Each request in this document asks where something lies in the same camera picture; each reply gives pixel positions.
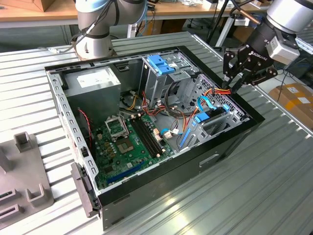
gray robot arm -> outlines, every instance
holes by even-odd
[[[143,20],[147,12],[147,1],[76,0],[76,9],[78,27],[83,33],[87,33],[80,36],[84,38],[76,45],[76,51],[82,59],[93,59],[112,55],[110,26],[134,24]]]

gray 3d printed part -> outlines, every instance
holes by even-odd
[[[16,199],[20,196],[20,193],[16,191],[15,188],[6,191],[0,195],[0,205],[7,203],[13,199]]]
[[[17,134],[0,150],[1,230],[51,206],[53,197],[34,135]]]
[[[21,215],[22,213],[23,208],[21,208],[18,204],[5,208],[0,211],[0,223],[15,219],[15,217]]]
[[[32,149],[31,141],[27,132],[14,135],[14,143],[20,153],[23,153],[29,149]]]
[[[25,189],[27,201],[33,207],[39,207],[47,201],[47,194],[42,184],[39,184],[40,194],[38,196],[35,195],[36,192],[31,193],[28,189]]]
[[[12,168],[12,165],[10,161],[5,156],[4,152],[0,148],[0,172],[3,172],[4,174],[10,171]]]

label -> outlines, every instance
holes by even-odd
[[[84,74],[77,77],[77,81],[79,82],[79,85],[81,88],[90,87],[94,85],[98,85],[101,83],[109,82],[110,81],[110,75],[107,71],[102,70],[99,72],[94,72],[90,74]]]
[[[299,93],[299,91],[298,91],[295,87],[287,87],[287,89],[288,89],[291,93]]]
[[[177,67],[177,64],[171,63],[171,64],[169,64],[168,66],[169,66],[169,67]]]
[[[304,104],[310,104],[311,102],[305,97],[298,97],[298,99]]]

cardboard box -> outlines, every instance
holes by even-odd
[[[240,42],[245,43],[251,33],[254,31],[252,27],[237,26],[233,36],[237,38]]]
[[[252,3],[256,6],[270,6],[271,5],[271,1],[260,2],[258,0],[254,0]]]
[[[0,4],[44,12],[54,1],[55,0],[0,0]]]
[[[269,95],[277,100],[280,86],[275,87]],[[278,102],[300,122],[313,130],[313,95],[299,83],[282,86]]]

metal workbench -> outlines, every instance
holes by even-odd
[[[187,46],[222,76],[218,54],[188,32],[113,41],[118,54]],[[70,175],[73,162],[44,66],[75,53],[38,49],[0,54],[0,141],[34,133],[55,203],[0,234],[102,234],[86,218]],[[313,230],[313,139],[259,88],[239,90],[266,120],[231,157],[111,227],[106,234],[304,234]]]
[[[298,46],[313,55],[313,22],[300,33],[297,33]]]

